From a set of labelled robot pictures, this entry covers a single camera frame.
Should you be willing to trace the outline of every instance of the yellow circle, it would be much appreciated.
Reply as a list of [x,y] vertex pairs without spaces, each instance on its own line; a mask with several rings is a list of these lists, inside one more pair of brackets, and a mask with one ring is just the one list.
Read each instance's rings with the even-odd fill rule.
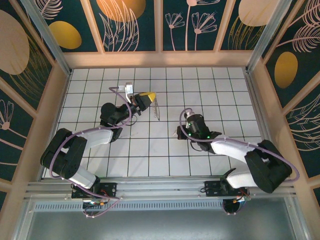
[[130,9],[139,18],[146,8],[146,0],[96,0],[96,3],[104,15],[117,22],[129,22]]
[[49,28],[58,45],[65,49],[76,49],[80,47],[82,40],[78,30],[65,21],[55,21]]
[[11,75],[21,74],[29,62],[28,36],[20,23],[0,10],[0,69]]
[[241,0],[239,18],[247,26],[259,27],[267,25],[278,3],[279,0]]
[[291,52],[282,53],[274,68],[275,83],[282,89],[287,88],[295,79],[298,71],[298,60]]

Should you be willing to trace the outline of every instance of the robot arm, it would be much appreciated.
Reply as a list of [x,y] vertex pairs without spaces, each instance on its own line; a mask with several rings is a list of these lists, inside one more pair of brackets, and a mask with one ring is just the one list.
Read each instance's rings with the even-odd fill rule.
[[[156,99],[156,93],[143,92],[134,96],[128,97],[128,105],[132,116],[134,114],[141,115]],[[116,107],[112,103],[105,103],[101,108],[100,126],[96,130],[86,131],[80,136],[74,136],[64,146],[64,151],[60,151],[55,159],[52,171],[63,179],[72,181],[73,183],[90,190],[92,193],[99,193],[100,179],[91,172],[87,171],[80,165],[84,151],[86,149],[108,144],[116,141],[121,132],[122,127],[114,129],[100,129],[103,127],[113,127],[129,117],[129,109],[126,104]],[[59,129],[45,152],[41,156],[40,163],[46,168],[50,168],[50,164],[60,145],[70,137],[73,133],[65,128]],[[72,185],[75,191],[80,191],[83,195],[90,197],[87,193],[81,191],[75,185]]]
[[[210,131],[202,115],[188,111],[184,117],[186,125],[182,125],[182,128],[187,135],[196,140],[207,140],[206,142],[193,141],[203,151],[226,155],[246,164],[243,167],[231,169],[223,176],[221,184],[224,185],[224,189],[259,187],[266,193],[272,193],[292,173],[289,165],[249,144],[239,144],[237,140],[226,141],[224,137],[216,138],[221,133]],[[177,135],[179,140],[188,139],[181,126],[177,127]],[[263,140],[257,146],[281,156],[273,143],[268,140]]]

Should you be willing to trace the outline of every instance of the flower illustration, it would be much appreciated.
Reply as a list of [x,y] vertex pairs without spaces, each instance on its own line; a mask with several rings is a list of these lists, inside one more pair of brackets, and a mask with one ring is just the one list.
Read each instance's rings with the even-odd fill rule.
[[197,5],[210,5],[210,4],[217,4],[219,3],[220,0],[186,0],[186,3],[190,6],[190,7],[194,7]]
[[[0,130],[4,130],[4,131],[8,130],[8,131],[26,139],[27,137],[21,135],[20,133],[12,130],[10,128],[10,122],[11,122],[12,116],[14,114],[14,108],[15,108],[15,105],[12,102],[8,101],[6,104],[3,99],[0,100]],[[23,149],[23,147],[17,146],[15,144],[8,142],[8,141],[1,139],[1,138],[0,138],[0,142],[6,144],[8,146],[11,146],[13,148],[19,149],[19,150]],[[11,163],[5,163],[5,162],[0,162],[0,164],[16,165],[15,163],[11,164]]]
[[185,25],[185,22],[183,21],[183,17],[181,16],[181,13],[174,13],[172,14],[172,16],[170,13],[167,13],[165,15],[165,20],[170,28],[171,43],[172,43],[173,51],[175,51],[176,48],[174,44],[174,38],[172,35],[172,29],[183,27]]
[[10,101],[5,104],[5,101],[0,100],[0,129],[8,130],[10,128],[10,121],[14,114],[14,104]]
[[192,25],[195,33],[194,50],[197,50],[198,34],[210,33],[217,30],[214,15],[214,13],[203,13],[199,18],[199,12],[192,14]]
[[186,14],[186,27],[185,27],[185,50],[188,51],[188,27],[189,27],[189,15],[190,8],[197,5],[210,5],[217,4],[220,0],[186,0],[186,4],[188,4],[188,12]]

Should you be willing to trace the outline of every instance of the metal grate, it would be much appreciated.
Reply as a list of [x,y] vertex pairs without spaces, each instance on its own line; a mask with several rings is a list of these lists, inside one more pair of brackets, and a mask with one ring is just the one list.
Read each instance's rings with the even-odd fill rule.
[[[104,206],[92,206],[90,211],[101,211],[112,203]],[[79,212],[83,211],[82,202],[37,202],[35,212]],[[155,210],[205,210],[220,209],[222,200],[175,200],[175,201],[124,201],[115,205],[111,211],[155,211]]]

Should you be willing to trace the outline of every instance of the white tile floor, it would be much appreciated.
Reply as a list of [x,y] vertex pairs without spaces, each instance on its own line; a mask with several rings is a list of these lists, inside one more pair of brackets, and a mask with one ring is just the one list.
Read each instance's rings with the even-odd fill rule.
[[[189,142],[173,136],[184,107],[203,114],[212,131],[261,141],[239,67],[75,69],[58,128],[79,131],[98,126],[104,103],[123,104],[108,88],[126,82],[133,83],[135,93],[156,92],[160,121],[148,109],[123,129],[120,139],[85,151],[81,165],[98,177],[217,176],[241,165],[227,156],[195,151]],[[43,177],[49,177],[47,169]]]

